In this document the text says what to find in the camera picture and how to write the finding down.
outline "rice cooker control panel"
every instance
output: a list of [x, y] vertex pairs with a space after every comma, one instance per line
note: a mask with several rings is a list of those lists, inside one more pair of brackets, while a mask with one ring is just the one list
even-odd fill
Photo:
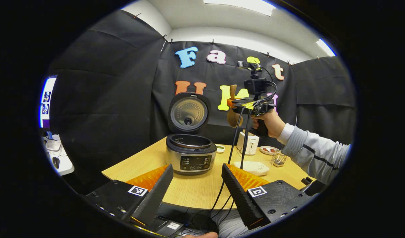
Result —
[[211, 163], [211, 155], [182, 155], [180, 157], [181, 170], [203, 170], [208, 169]]

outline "person's hand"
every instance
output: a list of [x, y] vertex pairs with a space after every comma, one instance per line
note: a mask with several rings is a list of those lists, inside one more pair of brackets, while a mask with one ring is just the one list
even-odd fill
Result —
[[254, 129], [257, 129], [260, 125], [258, 120], [264, 120], [269, 137], [278, 138], [281, 135], [283, 128], [285, 128], [285, 123], [275, 110], [271, 110], [262, 116], [252, 117], [252, 127]]
[[205, 233], [204, 235], [199, 235], [199, 236], [193, 236], [193, 235], [186, 235], [184, 238], [193, 238], [193, 237], [199, 237], [199, 238], [218, 238], [219, 236], [215, 232], [209, 232]]

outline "small plate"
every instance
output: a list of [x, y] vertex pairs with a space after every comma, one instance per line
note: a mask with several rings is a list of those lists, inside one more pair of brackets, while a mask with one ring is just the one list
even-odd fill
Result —
[[266, 155], [274, 155], [275, 153], [274, 153], [274, 152], [272, 153], [272, 152], [265, 151], [265, 150], [263, 150], [263, 148], [266, 148], [266, 149], [268, 149], [268, 150], [274, 149], [275, 152], [279, 152], [279, 151], [280, 151], [278, 148], [275, 148], [275, 147], [271, 147], [271, 146], [261, 146], [261, 147], [260, 147], [261, 152], [263, 152], [263, 153], [266, 154]]

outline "gray sleeve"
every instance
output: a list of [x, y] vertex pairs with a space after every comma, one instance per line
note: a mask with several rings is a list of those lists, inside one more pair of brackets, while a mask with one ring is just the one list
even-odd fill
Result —
[[282, 153], [309, 176], [329, 184], [342, 167], [350, 147], [295, 127]]

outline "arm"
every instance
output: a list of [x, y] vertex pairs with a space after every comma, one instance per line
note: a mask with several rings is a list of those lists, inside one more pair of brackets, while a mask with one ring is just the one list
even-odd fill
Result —
[[296, 126], [285, 124], [275, 110], [253, 119], [253, 127], [258, 127], [258, 119], [263, 119], [269, 136], [277, 138], [285, 145], [282, 150], [309, 176], [324, 184], [329, 184], [348, 157], [351, 145], [342, 145], [318, 134], [303, 131]]

